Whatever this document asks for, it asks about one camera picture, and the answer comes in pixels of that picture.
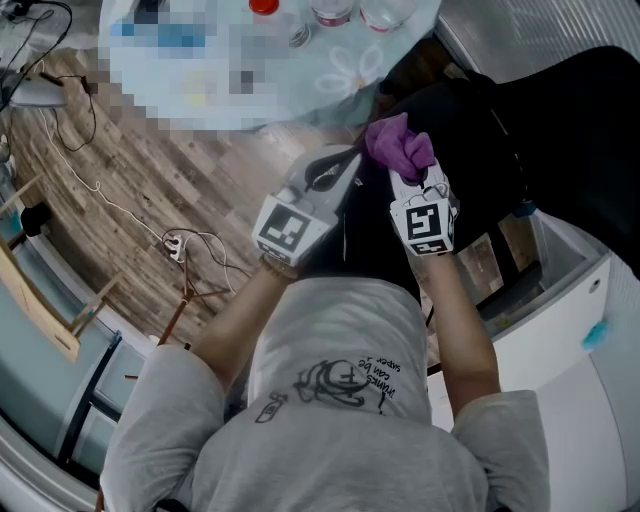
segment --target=light blue tablecloth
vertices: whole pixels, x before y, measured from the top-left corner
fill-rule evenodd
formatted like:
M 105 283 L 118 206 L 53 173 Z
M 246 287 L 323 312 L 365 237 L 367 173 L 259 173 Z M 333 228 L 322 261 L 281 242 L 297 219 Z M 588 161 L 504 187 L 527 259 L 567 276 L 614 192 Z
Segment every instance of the light blue tablecloth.
M 101 57 L 109 60 L 111 81 L 149 117 L 192 130 L 291 119 L 364 122 L 375 85 L 432 31 L 440 5 L 417 0 L 402 27 L 379 34 L 360 19 L 357 5 L 351 22 L 328 28 L 315 22 L 307 0 L 292 0 L 312 36 L 290 49 L 273 25 L 254 23 L 242 0 L 173 0 L 180 10 L 172 4 L 158 24 L 146 25 L 117 12 L 123 1 L 104 0 L 101 14 Z

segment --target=power plug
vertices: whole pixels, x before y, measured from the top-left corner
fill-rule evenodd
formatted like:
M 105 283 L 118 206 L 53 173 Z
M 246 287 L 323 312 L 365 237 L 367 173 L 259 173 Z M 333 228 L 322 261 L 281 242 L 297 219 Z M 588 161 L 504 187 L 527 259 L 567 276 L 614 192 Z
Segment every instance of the power plug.
M 167 235 L 164 239 L 164 247 L 171 258 L 180 261 L 180 256 L 182 256 L 182 251 L 184 250 L 184 238 L 181 235 Z

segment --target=gray t-shirt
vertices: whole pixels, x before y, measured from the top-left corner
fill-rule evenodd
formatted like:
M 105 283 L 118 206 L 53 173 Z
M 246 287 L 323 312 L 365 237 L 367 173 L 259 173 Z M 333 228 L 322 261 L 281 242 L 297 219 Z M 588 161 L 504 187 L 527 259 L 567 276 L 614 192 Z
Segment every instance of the gray t-shirt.
M 289 287 L 254 355 L 249 407 L 176 347 L 148 358 L 113 436 L 110 512 L 168 497 L 191 512 L 512 512 L 549 508 L 535 393 L 468 404 L 431 425 L 422 312 L 395 285 L 325 278 Z

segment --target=bracelet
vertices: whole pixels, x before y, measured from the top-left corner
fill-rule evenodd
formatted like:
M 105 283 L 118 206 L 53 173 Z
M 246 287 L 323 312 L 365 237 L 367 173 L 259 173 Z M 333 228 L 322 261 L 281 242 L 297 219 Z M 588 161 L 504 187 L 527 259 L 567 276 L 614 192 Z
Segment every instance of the bracelet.
M 271 274 L 283 277 L 290 283 L 293 283 L 298 279 L 298 269 L 290 267 L 286 263 L 283 263 L 279 259 L 269 256 L 268 254 L 260 256 L 260 264 Z

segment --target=purple cloth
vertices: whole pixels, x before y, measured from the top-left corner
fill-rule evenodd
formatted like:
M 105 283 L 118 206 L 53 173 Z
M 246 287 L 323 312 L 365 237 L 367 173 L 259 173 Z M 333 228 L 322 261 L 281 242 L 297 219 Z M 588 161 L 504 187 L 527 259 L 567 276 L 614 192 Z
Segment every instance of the purple cloth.
M 418 171 L 436 163 L 429 135 L 416 135 L 407 128 L 409 114 L 403 112 L 395 117 L 371 123 L 364 136 L 367 150 L 380 165 L 396 171 L 412 182 L 420 181 Z

